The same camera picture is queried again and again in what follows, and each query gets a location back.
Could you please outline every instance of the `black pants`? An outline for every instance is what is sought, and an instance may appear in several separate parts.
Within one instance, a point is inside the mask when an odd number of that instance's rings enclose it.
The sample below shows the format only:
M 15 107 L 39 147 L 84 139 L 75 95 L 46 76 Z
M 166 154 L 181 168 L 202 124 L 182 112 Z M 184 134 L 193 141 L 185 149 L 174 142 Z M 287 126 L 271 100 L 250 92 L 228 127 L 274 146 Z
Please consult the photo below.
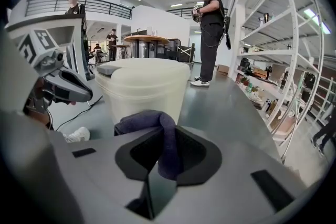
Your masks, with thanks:
M 116 47 L 112 47 L 111 49 L 109 49 L 109 61 L 115 61 L 116 59 L 116 54 L 117 54 L 117 48 Z
M 219 41 L 223 35 L 221 24 L 204 24 L 201 25 L 201 81 L 208 82 L 212 80 L 214 72 L 217 49 Z
M 332 111 L 329 123 L 326 126 L 324 126 L 318 133 L 316 133 L 313 139 L 317 141 L 317 139 L 321 138 L 325 134 L 320 145 L 320 148 L 323 149 L 327 141 L 330 138 L 332 138 L 335 132 L 336 132 L 336 108 L 334 108 Z

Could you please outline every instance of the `person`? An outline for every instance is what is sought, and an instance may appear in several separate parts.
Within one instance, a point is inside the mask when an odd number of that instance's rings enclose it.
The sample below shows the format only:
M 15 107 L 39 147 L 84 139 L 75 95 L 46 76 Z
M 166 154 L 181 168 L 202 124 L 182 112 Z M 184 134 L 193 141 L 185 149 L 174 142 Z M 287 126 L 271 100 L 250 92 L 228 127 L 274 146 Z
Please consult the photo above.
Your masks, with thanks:
M 109 42 L 109 61 L 115 61 L 117 48 L 113 47 L 113 45 L 116 45 L 118 41 L 115 29 L 112 29 L 111 33 L 107 35 L 106 40 Z
M 44 80 L 40 78 L 36 81 L 34 85 L 34 91 L 37 94 L 41 94 L 43 91 Z M 39 113 L 27 108 L 27 106 L 32 102 L 30 98 L 27 99 L 26 105 L 23 109 L 23 113 L 30 117 L 31 119 L 43 124 L 48 130 L 54 130 L 54 127 L 50 121 L 49 112 L 48 110 L 44 111 L 44 113 Z M 80 127 L 79 129 L 75 130 L 72 134 L 62 134 L 65 141 L 68 143 L 72 142 L 80 142 L 80 141 L 87 141 L 90 139 L 90 131 L 86 127 Z
M 65 12 L 65 14 L 85 14 L 85 7 L 83 4 L 78 4 L 78 0 L 68 0 L 70 3 L 70 8 L 68 9 L 68 11 Z M 83 19 L 82 21 L 82 27 L 81 27 L 81 45 L 82 45 L 82 59 L 83 59 L 83 65 L 84 65 L 84 72 L 85 72 L 85 77 L 87 80 L 90 80 L 90 73 L 89 73 L 89 68 L 88 68 L 88 64 L 86 61 L 86 57 L 85 57 L 85 47 L 84 47 L 84 34 L 85 34 L 85 24 L 86 23 L 86 18 Z M 67 46 L 66 48 L 66 54 L 67 54 L 67 62 L 68 62 L 68 66 L 72 68 L 72 64 L 71 64 L 71 56 L 70 56 L 70 47 L 72 47 L 72 51 L 73 51 L 73 55 L 75 55 L 75 49 L 73 47 L 73 45 L 71 46 Z
M 100 63 L 100 56 L 98 55 L 99 53 L 101 53 L 101 47 L 99 46 L 99 44 L 97 43 L 96 46 L 93 48 L 93 53 L 94 56 L 96 57 L 96 63 Z
M 333 99 L 332 104 L 330 104 L 330 105 L 333 106 L 330 121 L 319 132 L 317 132 L 313 136 L 313 138 L 311 139 L 311 143 L 312 143 L 313 147 L 318 147 L 319 152 L 322 156 L 324 156 L 324 146 L 325 146 L 325 144 L 327 143 L 328 140 L 330 140 L 332 138 L 332 136 L 336 132 L 336 108 L 335 108 L 335 106 L 336 106 L 336 95 Z M 322 139 L 321 144 L 318 145 L 317 140 L 320 139 L 322 136 L 324 136 L 324 138 Z
M 209 87 L 215 67 L 217 49 L 224 30 L 222 0 L 203 0 L 202 8 L 193 10 L 193 16 L 201 15 L 201 74 L 191 85 Z

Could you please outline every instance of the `table leg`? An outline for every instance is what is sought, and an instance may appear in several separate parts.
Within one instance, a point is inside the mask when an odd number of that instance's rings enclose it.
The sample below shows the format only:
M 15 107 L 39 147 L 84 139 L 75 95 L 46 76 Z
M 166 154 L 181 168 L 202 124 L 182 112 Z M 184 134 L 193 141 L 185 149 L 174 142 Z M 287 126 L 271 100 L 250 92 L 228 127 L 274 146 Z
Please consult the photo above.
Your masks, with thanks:
M 147 58 L 149 58 L 149 42 L 146 42 L 146 54 Z
M 158 43 L 159 43 L 158 41 L 154 41 L 154 58 L 157 58 L 157 56 L 158 56 L 158 53 L 157 53 L 157 44 Z
M 139 57 L 139 40 L 135 41 L 135 57 Z

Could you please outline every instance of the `round wooden table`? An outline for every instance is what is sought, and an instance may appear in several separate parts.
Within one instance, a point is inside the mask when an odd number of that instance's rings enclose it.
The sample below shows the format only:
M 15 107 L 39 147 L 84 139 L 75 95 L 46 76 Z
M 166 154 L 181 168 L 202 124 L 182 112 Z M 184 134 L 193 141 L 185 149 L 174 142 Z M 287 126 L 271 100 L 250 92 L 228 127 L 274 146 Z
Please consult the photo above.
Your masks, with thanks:
M 127 48 L 130 47 L 130 45 L 112 45 L 114 48 L 120 48 L 118 59 L 125 59 L 128 54 L 127 54 Z
M 154 44 L 154 58 L 157 58 L 157 46 L 160 45 L 167 45 L 169 43 L 168 39 L 165 39 L 163 37 L 155 37 L 155 36 L 128 36 L 124 38 L 124 41 L 126 42 L 134 42 L 135 41 L 135 57 L 139 57 L 139 42 L 143 41 L 146 43 L 147 48 L 147 58 L 149 58 L 149 45 L 150 43 Z

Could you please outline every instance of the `white sneaker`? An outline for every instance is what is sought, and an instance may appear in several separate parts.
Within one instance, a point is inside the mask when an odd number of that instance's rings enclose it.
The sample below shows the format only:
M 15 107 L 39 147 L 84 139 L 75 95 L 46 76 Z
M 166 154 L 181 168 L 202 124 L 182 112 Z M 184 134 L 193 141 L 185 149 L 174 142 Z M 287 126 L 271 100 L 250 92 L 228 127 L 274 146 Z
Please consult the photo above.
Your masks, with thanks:
M 192 86 L 196 86 L 196 87 L 209 87 L 210 81 L 208 81 L 208 82 L 202 82 L 201 80 L 196 80 L 196 81 L 190 82 L 190 84 Z
M 90 139 L 90 131 L 85 127 L 81 127 L 78 130 L 75 130 L 74 133 L 63 134 L 63 136 L 68 143 L 87 141 Z

